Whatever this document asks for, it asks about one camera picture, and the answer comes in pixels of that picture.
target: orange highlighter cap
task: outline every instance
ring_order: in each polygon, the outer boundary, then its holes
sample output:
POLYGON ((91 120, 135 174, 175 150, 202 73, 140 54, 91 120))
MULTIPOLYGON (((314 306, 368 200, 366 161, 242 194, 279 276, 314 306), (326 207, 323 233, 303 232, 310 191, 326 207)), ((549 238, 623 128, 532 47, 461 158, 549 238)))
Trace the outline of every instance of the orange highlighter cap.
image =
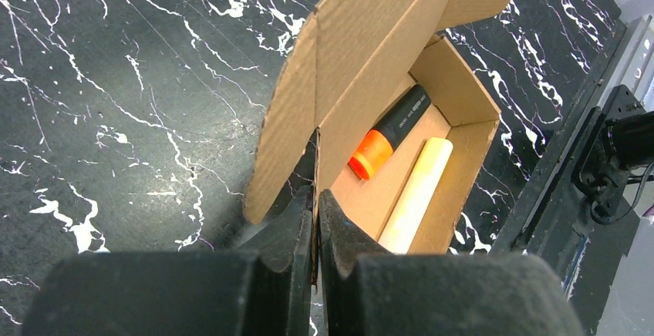
POLYGON ((370 180, 392 154, 393 148, 386 137, 373 129, 363 138, 348 164, 359 178, 370 180))

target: cable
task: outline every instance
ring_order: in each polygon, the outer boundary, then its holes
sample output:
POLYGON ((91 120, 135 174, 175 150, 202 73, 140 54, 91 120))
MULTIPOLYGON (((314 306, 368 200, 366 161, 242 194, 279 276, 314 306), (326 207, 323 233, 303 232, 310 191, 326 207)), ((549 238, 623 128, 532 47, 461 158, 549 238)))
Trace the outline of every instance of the cable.
MULTIPOLYGON (((627 181, 627 184, 638 184, 642 180, 642 176, 629 176, 629 180, 627 181)), ((654 175, 651 175, 647 178, 648 182, 654 181, 654 175)))
POLYGON ((595 209, 593 209, 593 206, 591 205, 591 218, 604 226, 608 226, 609 224, 614 224, 618 220, 621 220, 622 218, 626 217, 629 212, 633 210, 633 208, 638 205, 638 202, 640 201, 640 197, 642 196, 642 192, 645 190, 645 185, 649 181, 649 177, 652 174, 652 171, 654 171, 654 162, 650 163, 647 168, 645 168, 645 172, 642 174, 638 189, 635 192, 634 200, 632 201, 631 206, 627 209, 626 212, 624 212, 621 216, 616 217, 614 219, 610 219, 607 217, 600 217, 597 212, 595 212, 595 209))

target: open cardboard box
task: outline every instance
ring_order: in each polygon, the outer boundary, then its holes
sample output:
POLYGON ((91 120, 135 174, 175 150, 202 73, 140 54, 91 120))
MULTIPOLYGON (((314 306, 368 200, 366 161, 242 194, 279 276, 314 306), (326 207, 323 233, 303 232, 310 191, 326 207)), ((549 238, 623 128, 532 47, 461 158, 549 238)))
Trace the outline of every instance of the open cardboard box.
POLYGON ((315 185, 332 188, 348 217, 379 238, 422 142, 454 150, 410 252, 442 253, 499 119, 484 87, 433 33, 490 17, 509 0, 321 0, 278 78, 261 128, 244 213, 258 223, 319 130, 315 185), (415 82, 434 106, 367 183, 346 164, 384 111, 415 82))
POLYGON ((425 140, 448 138, 452 154, 410 248, 410 253, 442 253, 491 144, 500 111, 446 39, 422 51, 392 100, 416 83, 429 93, 433 105, 393 156, 370 181, 343 167, 331 189, 348 218, 378 240, 425 140))

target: box lid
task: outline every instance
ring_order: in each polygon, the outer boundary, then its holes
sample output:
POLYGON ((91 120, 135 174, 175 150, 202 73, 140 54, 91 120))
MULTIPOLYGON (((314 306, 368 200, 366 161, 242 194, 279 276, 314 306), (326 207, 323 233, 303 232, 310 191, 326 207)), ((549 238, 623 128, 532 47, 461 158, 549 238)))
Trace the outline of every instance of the box lid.
POLYGON ((329 188, 437 30, 509 0, 321 0, 278 77, 245 194, 258 223, 319 128, 317 188, 329 188))

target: table surface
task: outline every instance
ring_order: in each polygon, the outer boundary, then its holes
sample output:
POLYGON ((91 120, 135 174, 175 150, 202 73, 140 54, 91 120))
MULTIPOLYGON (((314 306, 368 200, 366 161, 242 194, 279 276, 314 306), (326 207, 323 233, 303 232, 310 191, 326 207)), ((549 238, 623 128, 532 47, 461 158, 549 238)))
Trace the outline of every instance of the table surface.
MULTIPOLYGON (((259 128, 317 1, 0 0, 0 334, 69 255, 254 234, 241 201, 259 128)), ((450 252, 490 250, 618 15, 512 0, 446 30, 502 110, 450 252)))

